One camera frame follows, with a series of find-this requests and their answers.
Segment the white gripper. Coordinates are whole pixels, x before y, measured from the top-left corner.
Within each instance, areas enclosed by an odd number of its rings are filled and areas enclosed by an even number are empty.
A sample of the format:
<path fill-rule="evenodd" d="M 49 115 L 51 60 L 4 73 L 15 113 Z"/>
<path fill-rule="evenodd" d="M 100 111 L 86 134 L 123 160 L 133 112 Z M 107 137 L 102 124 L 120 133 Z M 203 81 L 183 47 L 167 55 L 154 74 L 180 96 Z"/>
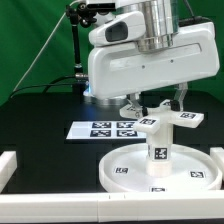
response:
<path fill-rule="evenodd" d="M 189 81 L 211 77 L 220 68 L 211 22 L 185 26 L 169 48 L 142 53 L 134 42 L 96 47 L 89 54 L 91 93 L 98 99 L 127 95 L 137 118 L 148 115 L 139 104 L 139 92 L 174 84 L 173 111 L 182 111 Z"/>

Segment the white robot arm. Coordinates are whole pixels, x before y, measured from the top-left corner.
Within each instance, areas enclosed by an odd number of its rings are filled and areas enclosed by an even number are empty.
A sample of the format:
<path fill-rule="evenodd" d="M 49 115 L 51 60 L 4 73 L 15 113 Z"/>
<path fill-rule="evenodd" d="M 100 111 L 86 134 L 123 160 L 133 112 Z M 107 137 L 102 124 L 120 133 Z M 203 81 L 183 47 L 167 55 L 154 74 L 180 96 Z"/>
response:
<path fill-rule="evenodd" d="M 99 14 L 119 9 L 89 33 L 90 90 L 104 100 L 126 95 L 136 118 L 147 114 L 138 94 L 179 86 L 175 99 L 183 102 L 189 81 L 217 74 L 220 63 L 214 24 L 181 27 L 177 0 L 86 0 Z"/>

